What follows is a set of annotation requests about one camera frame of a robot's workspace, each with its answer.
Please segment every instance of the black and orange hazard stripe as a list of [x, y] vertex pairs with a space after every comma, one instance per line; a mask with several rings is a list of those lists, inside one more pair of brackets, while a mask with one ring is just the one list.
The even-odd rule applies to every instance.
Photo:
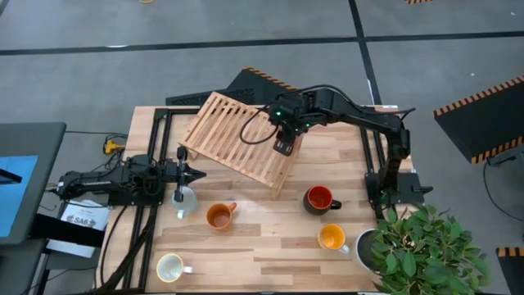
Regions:
[[500, 247], [496, 253], [511, 294], [524, 294], [524, 247]]
[[432, 2], [433, 0], [406, 0], [408, 4], [419, 4], [424, 2]]
[[257, 74], [260, 77], [265, 78], [268, 81], [271, 81], [271, 82], [275, 83], [276, 85], [282, 86], [282, 87], [284, 87], [287, 90], [291, 90], [291, 91], [297, 90], [295, 87], [292, 87], [291, 85], [289, 85], [289, 84], [287, 84], [285, 82], [282, 82], [279, 79], [276, 79], [276, 78], [274, 78], [274, 77], [272, 77], [272, 76], [270, 76], [270, 75], [268, 75], [268, 74], [266, 74], [266, 73], [264, 73], [264, 72], [262, 72], [260, 70], [257, 70], [256, 68], [253, 68], [253, 67], [250, 67], [250, 66], [245, 66], [244, 70], [251, 71], [254, 74]]
[[524, 141], [524, 75], [433, 111], [461, 153], [481, 163]]

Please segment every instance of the wooden tabletop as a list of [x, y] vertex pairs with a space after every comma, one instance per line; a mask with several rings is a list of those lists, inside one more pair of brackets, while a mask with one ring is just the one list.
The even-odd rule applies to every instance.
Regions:
[[[125, 157], [147, 153], [155, 108], [135, 108]], [[178, 141], [193, 117], [174, 116], [167, 157], [176, 159]], [[157, 152], [162, 130], [161, 125]], [[374, 165], [378, 167], [371, 132], [368, 137]], [[147, 292], [374, 290], [371, 275], [363, 267], [341, 252], [320, 248], [316, 238], [323, 225], [337, 223], [346, 231], [346, 244], [350, 246], [360, 233], [376, 225], [364, 187], [366, 163], [357, 127], [344, 123], [313, 127], [304, 136], [296, 163], [276, 201], [271, 201], [271, 191], [263, 184], [212, 160], [199, 156], [189, 162], [193, 168], [207, 173], [207, 177], [190, 185], [199, 205], [187, 219], [179, 220], [170, 202], [176, 185], [168, 184], [165, 203], [159, 207], [156, 220]], [[410, 158], [402, 162], [401, 170], [412, 168]], [[334, 198], [342, 202], [342, 208], [323, 216], [305, 212], [302, 198], [316, 184], [329, 187]], [[227, 231], [216, 231], [206, 223], [207, 209], [221, 202], [238, 205]], [[120, 210], [121, 207], [116, 207], [111, 211], [108, 229]], [[135, 211], [136, 207], [127, 209], [111, 237], [105, 280], [129, 249]], [[146, 210], [142, 225], [148, 215]], [[158, 279], [156, 264], [171, 252], [181, 256], [186, 266], [192, 266], [194, 274], [183, 274], [178, 281], [168, 284]], [[138, 285], [141, 260], [142, 251], [135, 261], [132, 286]]]

